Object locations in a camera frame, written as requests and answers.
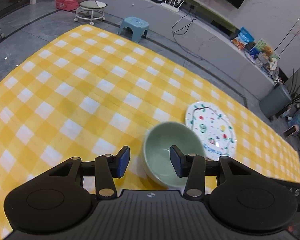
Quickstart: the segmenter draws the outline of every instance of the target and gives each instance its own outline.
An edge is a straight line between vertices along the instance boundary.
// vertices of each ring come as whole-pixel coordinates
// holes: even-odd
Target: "white decorated plate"
[[[209,159],[217,161],[220,156],[235,155],[234,129],[216,105],[204,101],[191,104],[186,111],[185,124],[199,136]]]

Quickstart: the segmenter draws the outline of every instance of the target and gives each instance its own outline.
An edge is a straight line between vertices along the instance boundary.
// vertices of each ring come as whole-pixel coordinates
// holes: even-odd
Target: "blue plastic stool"
[[[145,37],[147,36],[149,23],[144,20],[141,20],[137,17],[127,17],[123,19],[122,24],[119,28],[118,35],[121,34],[123,28],[128,27],[132,30],[132,38],[133,42],[138,43],[141,39],[141,35],[144,33]]]

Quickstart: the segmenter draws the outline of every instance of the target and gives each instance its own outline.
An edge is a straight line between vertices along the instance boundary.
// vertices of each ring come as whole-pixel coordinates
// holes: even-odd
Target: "green ceramic bowl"
[[[179,178],[170,162],[170,147],[176,145],[183,154],[205,156],[197,135],[184,124],[163,122],[152,128],[143,142],[143,166],[147,175],[165,187],[180,188],[187,178]]]

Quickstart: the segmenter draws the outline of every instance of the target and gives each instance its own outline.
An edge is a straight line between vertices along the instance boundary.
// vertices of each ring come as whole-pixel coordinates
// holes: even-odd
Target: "stool cushion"
[[[84,1],[80,3],[80,6],[88,9],[101,9],[106,7],[107,4],[99,1]]]

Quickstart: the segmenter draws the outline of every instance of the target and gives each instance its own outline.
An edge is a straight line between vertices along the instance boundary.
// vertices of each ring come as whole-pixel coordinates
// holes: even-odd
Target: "yellow checkered tablecloth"
[[[117,189],[160,189],[144,173],[145,133],[184,122],[189,104],[210,101],[232,122],[235,159],[256,171],[300,182],[298,153],[248,109],[208,81],[115,34],[79,26],[29,57],[0,83],[0,238],[11,228],[3,201],[13,188],[72,156],[131,149]],[[93,192],[93,180],[85,179]],[[215,178],[207,179],[207,191]]]

